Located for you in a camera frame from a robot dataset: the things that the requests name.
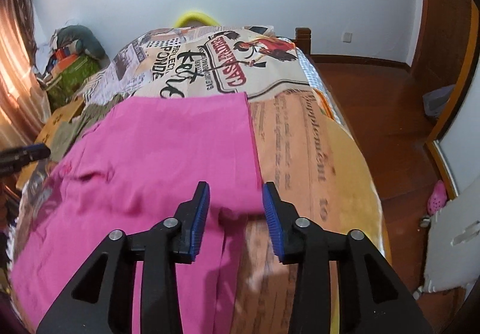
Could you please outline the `olive green garment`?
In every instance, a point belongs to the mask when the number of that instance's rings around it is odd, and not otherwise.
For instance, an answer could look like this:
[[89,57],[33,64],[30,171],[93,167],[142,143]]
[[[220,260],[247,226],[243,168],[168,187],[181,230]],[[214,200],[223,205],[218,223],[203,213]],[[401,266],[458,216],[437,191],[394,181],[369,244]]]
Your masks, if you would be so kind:
[[73,118],[71,122],[61,123],[55,132],[52,143],[48,144],[49,159],[53,162],[60,162],[89,128],[103,120],[110,110],[123,100],[124,97],[117,94],[105,105],[90,104],[84,107],[81,114]]

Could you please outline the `newspaper print bed cover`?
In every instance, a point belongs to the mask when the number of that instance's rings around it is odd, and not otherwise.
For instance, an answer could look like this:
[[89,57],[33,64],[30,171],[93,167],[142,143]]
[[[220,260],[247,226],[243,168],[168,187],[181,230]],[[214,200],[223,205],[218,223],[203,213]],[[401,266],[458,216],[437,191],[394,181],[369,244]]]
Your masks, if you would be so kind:
[[[137,40],[142,59],[130,70],[145,74],[148,82],[131,97],[244,94],[261,187],[274,182],[280,197],[294,204],[300,215],[332,232],[358,228],[382,248],[383,210],[367,163],[325,92],[308,85],[317,70],[306,56],[292,42],[266,31],[182,29],[181,42],[171,45],[172,35],[160,29]],[[13,263],[18,241],[28,236],[46,195],[47,179],[59,162],[53,164],[38,190],[22,196]],[[287,332],[295,280],[295,269],[273,254],[264,210],[249,215],[228,333]]]

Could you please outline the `wooden bed post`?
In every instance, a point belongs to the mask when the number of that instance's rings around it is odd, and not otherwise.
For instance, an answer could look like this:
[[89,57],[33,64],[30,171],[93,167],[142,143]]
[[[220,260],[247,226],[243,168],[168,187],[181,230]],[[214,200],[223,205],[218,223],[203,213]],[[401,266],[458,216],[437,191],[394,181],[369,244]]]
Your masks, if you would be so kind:
[[293,42],[305,55],[311,54],[312,31],[308,27],[296,27]]

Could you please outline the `wooden wardrobe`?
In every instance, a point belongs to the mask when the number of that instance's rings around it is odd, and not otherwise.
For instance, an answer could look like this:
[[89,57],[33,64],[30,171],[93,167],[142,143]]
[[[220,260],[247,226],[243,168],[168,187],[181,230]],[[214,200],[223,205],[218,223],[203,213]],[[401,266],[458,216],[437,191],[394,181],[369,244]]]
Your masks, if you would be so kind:
[[412,75],[427,93],[453,86],[425,143],[450,199],[459,191],[440,141],[465,100],[478,56],[479,7],[474,0],[423,0]]

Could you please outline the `orange striped curtain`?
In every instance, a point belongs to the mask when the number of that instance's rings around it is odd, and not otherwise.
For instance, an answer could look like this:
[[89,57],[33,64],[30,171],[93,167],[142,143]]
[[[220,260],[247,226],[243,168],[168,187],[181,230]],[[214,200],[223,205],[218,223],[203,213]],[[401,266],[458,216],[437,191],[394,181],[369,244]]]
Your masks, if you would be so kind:
[[32,0],[1,0],[1,149],[31,144],[51,115],[37,50]]

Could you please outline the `pink slipper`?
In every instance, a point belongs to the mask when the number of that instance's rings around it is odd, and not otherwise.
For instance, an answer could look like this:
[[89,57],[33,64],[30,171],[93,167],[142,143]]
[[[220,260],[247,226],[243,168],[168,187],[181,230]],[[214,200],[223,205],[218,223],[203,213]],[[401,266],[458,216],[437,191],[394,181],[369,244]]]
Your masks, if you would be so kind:
[[441,210],[448,201],[447,189],[444,182],[439,180],[433,187],[433,191],[427,201],[427,213],[433,216],[436,212]]

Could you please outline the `grey plush toy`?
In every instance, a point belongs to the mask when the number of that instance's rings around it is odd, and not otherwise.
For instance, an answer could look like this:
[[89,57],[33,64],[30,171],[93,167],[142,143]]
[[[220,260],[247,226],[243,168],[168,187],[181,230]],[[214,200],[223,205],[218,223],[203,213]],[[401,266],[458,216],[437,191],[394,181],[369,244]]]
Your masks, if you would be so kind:
[[99,61],[106,56],[103,46],[86,26],[65,26],[56,35],[58,48],[68,47],[74,54],[83,53]]

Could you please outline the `yellow curved headboard cushion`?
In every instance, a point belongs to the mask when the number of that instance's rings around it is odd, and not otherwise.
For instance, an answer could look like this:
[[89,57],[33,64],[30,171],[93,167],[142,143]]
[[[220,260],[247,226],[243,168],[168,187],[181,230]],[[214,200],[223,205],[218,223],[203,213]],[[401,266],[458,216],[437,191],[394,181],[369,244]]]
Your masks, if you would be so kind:
[[184,12],[173,25],[174,27],[186,27],[190,24],[199,24],[200,26],[220,26],[212,17],[199,11],[186,11]]

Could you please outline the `white foam board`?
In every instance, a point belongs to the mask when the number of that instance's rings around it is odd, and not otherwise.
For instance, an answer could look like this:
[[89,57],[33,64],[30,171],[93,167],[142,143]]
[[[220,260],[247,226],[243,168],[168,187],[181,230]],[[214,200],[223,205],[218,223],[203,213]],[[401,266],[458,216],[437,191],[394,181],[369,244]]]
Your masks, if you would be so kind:
[[426,293],[473,284],[479,277],[479,180],[439,210],[430,222],[424,270]]

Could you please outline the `grey bin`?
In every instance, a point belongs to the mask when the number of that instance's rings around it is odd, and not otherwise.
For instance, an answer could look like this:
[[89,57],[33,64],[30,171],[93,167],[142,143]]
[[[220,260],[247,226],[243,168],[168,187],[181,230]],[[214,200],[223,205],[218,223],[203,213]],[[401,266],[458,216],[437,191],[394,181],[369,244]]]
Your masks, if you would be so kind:
[[454,87],[454,85],[440,87],[422,96],[424,112],[427,117],[438,118],[440,116],[448,103]]

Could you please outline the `white wall socket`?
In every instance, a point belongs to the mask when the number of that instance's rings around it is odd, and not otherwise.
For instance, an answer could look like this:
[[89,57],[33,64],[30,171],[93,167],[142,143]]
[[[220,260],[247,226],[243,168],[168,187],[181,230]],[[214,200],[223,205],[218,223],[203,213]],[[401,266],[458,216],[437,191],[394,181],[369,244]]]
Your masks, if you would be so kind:
[[344,33],[343,33],[343,42],[344,42],[344,43],[350,43],[350,42],[352,42],[352,33],[350,33],[350,32],[344,32]]

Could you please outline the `pink pants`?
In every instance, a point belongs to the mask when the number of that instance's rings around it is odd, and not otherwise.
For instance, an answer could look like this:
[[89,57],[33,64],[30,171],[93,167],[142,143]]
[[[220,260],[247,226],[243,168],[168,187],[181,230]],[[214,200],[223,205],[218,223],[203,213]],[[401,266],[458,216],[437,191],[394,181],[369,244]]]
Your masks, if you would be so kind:
[[228,333],[245,227],[263,210],[244,94],[131,97],[91,127],[53,169],[41,209],[19,239],[10,282],[35,330],[111,231],[144,232],[174,215],[204,181],[211,192],[199,256],[176,269],[187,333]]

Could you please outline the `green storage box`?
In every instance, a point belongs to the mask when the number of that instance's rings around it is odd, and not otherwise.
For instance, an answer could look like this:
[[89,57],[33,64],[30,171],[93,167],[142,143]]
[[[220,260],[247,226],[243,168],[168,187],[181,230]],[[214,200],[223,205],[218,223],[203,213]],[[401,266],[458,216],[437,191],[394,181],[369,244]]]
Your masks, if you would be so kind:
[[51,111],[70,102],[83,82],[98,73],[100,64],[87,55],[78,56],[72,64],[59,73],[46,86],[46,93]]

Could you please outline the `yellow paw print blanket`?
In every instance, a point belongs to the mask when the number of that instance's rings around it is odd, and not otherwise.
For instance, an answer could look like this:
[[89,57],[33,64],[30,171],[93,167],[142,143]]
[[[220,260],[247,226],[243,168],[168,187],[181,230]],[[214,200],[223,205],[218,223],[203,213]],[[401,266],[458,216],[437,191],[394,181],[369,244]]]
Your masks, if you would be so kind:
[[[60,124],[70,122],[73,118],[81,113],[84,106],[85,102],[81,97],[78,97],[65,106],[56,109],[48,119],[46,125],[41,129],[34,143],[44,143],[47,147],[49,147],[53,142],[55,133],[57,132]],[[17,190],[21,191],[24,188],[24,185],[26,185],[26,183],[29,181],[29,178],[31,177],[32,172],[35,170],[37,164],[38,162],[33,162],[22,169],[16,181]]]

